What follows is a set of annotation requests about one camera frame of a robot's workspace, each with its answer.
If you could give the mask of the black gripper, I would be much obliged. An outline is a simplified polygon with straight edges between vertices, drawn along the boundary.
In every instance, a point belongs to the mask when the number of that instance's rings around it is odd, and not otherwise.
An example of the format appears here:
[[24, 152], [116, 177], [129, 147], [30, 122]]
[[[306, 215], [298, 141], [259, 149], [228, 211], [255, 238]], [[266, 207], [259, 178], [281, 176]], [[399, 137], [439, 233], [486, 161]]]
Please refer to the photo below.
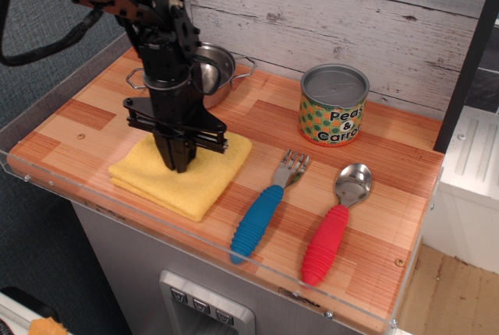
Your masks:
[[155, 145], [167, 168], [185, 172], [196, 157], [196, 146], [225, 152], [227, 126], [204, 107], [203, 94], [190, 79], [148, 79], [145, 87], [148, 97], [128, 97], [123, 107], [129, 111], [130, 126], [154, 132]]

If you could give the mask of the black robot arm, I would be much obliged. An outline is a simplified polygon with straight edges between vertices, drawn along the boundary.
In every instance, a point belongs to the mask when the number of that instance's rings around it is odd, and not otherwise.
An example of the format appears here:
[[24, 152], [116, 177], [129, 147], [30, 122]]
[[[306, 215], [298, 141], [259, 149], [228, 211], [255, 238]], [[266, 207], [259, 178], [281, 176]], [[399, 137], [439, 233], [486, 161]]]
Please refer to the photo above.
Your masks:
[[220, 79], [207, 89], [202, 64], [221, 75], [214, 60], [199, 54], [199, 29], [185, 0], [72, 0], [97, 12], [112, 14], [143, 64], [147, 97], [124, 100], [130, 126], [152, 133], [165, 165], [178, 173], [188, 168], [199, 147], [222, 153], [226, 126], [207, 111], [203, 99], [218, 90]]

